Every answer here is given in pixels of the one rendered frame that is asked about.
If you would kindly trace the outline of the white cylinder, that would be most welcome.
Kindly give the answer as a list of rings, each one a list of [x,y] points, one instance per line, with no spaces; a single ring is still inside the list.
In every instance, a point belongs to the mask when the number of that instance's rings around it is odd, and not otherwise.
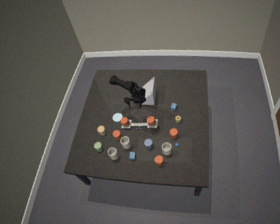
[[[111,147],[111,148],[108,150],[108,154],[110,155],[110,157],[111,157],[112,160],[117,160],[117,159],[118,159],[118,152],[116,151],[115,148]]]
[[[124,149],[129,149],[131,147],[131,142],[129,140],[128,137],[124,136],[121,140],[120,140],[122,146]]]
[[[170,155],[171,154],[170,143],[164,143],[164,145],[162,146],[162,150],[163,150],[164,155]]]

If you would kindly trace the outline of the green cylinder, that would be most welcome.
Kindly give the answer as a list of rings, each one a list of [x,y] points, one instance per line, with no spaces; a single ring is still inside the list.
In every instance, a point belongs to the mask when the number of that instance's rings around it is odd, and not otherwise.
[[[94,148],[98,151],[98,152],[101,152],[103,150],[103,145],[101,144],[101,142],[96,142],[94,144]]]

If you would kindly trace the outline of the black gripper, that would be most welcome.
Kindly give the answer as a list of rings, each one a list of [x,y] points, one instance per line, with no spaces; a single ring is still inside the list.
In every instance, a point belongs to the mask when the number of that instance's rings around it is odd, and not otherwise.
[[[133,95],[134,95],[134,97],[136,95],[138,96],[138,93],[131,93],[131,98],[130,99],[128,97],[124,97],[124,102],[129,105],[129,108],[130,108],[130,102],[129,101],[132,101],[132,96]],[[141,97],[140,107],[141,107],[142,103],[145,102],[145,101],[146,101],[146,98],[145,97]]]

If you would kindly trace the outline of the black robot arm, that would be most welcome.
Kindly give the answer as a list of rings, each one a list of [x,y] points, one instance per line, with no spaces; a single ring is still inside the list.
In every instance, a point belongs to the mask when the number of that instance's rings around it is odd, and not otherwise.
[[[110,77],[110,84],[117,84],[123,88],[125,88],[126,90],[128,90],[131,93],[138,93],[138,96],[136,95],[134,97],[134,95],[132,96],[132,100],[134,102],[134,104],[136,103],[140,103],[141,101],[141,97],[145,97],[145,92],[146,90],[144,88],[138,87],[138,84],[134,81],[124,81],[119,79],[116,76],[111,76]]]

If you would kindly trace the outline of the orange cylinder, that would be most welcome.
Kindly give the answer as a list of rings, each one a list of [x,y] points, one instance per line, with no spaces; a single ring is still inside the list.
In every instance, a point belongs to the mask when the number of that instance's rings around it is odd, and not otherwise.
[[[113,137],[114,137],[115,140],[120,140],[122,136],[121,136],[119,131],[114,131],[113,132]]]
[[[124,127],[127,127],[130,124],[129,120],[126,117],[122,118],[120,122]]]
[[[148,122],[149,126],[154,126],[156,124],[156,120],[153,116],[148,117],[147,122]]]
[[[177,130],[176,130],[175,128],[171,129],[171,130],[170,130],[170,137],[171,137],[172,139],[176,139],[177,136],[178,136]]]
[[[163,164],[162,156],[156,156],[155,157],[155,162],[157,166],[161,166]]]

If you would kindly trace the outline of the white round dish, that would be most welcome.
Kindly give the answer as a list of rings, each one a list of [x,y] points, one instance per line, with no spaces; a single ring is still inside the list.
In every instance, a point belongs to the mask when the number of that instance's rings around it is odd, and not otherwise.
[[[114,116],[113,116],[113,120],[115,122],[121,121],[122,118],[123,118],[123,116],[120,113],[114,114]]]

